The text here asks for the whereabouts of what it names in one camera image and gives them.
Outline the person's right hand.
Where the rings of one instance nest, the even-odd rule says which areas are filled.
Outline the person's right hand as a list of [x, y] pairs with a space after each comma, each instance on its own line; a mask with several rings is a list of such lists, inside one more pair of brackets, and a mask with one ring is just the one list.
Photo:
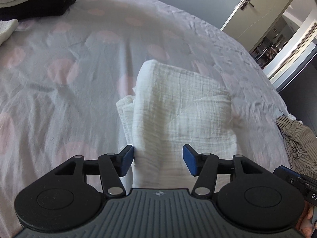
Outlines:
[[304, 210], [295, 226], [295, 229], [299, 231], [304, 237], [311, 237], [316, 231], [316, 222], [313, 222], [314, 208], [312, 204], [305, 201]]

